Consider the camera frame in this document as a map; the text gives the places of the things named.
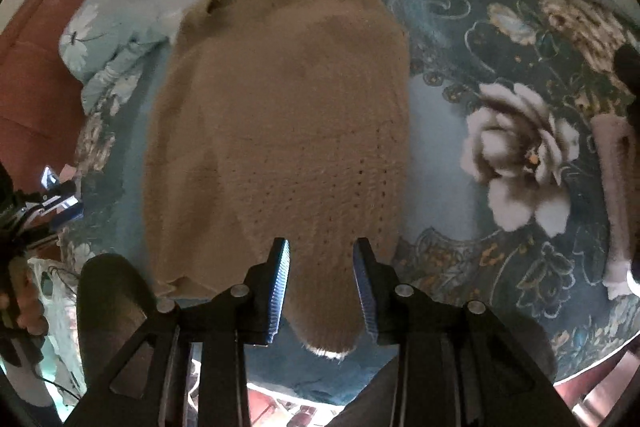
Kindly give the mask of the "person's left hand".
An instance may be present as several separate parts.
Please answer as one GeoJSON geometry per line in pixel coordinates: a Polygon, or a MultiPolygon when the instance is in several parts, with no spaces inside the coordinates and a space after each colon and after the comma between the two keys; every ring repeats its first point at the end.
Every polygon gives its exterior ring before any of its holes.
{"type": "Polygon", "coordinates": [[[38,287],[32,280],[32,270],[23,257],[14,258],[10,262],[9,276],[18,308],[15,324],[20,329],[25,329],[29,335],[36,337],[46,335],[49,325],[44,317],[38,287]]]}

